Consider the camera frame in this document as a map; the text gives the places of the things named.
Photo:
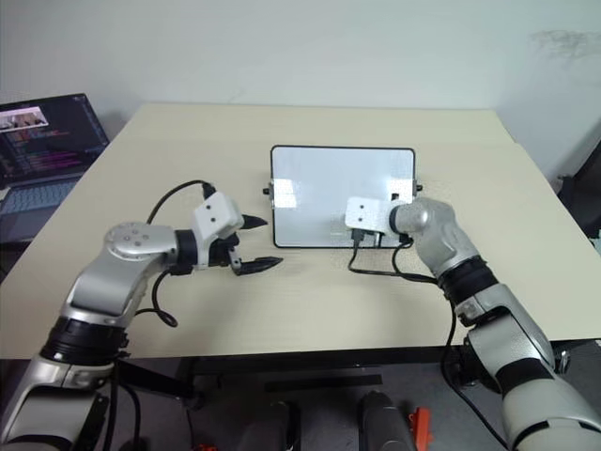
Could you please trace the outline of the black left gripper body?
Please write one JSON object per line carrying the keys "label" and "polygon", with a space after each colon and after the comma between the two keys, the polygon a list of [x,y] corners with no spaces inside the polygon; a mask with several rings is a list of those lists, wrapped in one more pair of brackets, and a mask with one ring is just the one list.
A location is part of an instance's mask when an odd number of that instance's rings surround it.
{"label": "black left gripper body", "polygon": [[217,239],[209,247],[208,265],[210,267],[229,266],[232,270],[239,270],[241,259],[237,252],[238,245],[239,237],[237,233],[233,233],[225,239]]}

